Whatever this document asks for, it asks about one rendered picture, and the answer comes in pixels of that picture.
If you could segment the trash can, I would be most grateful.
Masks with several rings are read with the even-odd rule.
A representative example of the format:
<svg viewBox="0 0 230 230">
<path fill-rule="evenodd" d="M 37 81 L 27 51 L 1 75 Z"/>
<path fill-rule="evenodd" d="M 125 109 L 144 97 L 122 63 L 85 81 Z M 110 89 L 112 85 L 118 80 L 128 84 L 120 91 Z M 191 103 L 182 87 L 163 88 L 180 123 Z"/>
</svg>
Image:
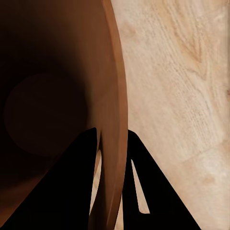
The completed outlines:
<svg viewBox="0 0 230 230">
<path fill-rule="evenodd" d="M 96 128 L 88 230 L 114 230 L 128 141 L 111 0 L 0 0 L 0 228 L 77 136 Z"/>
</svg>

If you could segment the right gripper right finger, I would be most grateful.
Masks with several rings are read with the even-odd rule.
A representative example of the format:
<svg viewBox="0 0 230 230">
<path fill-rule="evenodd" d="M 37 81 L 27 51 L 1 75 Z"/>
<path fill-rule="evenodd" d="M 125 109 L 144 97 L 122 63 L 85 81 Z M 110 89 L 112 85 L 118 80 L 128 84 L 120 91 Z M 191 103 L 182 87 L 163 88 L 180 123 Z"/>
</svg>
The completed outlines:
<svg viewBox="0 0 230 230">
<path fill-rule="evenodd" d="M 139 211 L 131 160 L 150 214 Z M 122 200 L 124 230 L 201 230 L 139 136 L 131 130 Z"/>
</svg>

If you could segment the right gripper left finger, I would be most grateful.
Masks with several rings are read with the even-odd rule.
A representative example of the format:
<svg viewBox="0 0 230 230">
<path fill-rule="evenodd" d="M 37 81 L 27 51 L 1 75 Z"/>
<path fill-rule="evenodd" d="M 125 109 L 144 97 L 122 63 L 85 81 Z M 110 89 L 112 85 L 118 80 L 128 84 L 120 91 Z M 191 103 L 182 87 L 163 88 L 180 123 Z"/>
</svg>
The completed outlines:
<svg viewBox="0 0 230 230">
<path fill-rule="evenodd" d="M 97 130 L 80 133 L 0 230 L 88 230 Z"/>
</svg>

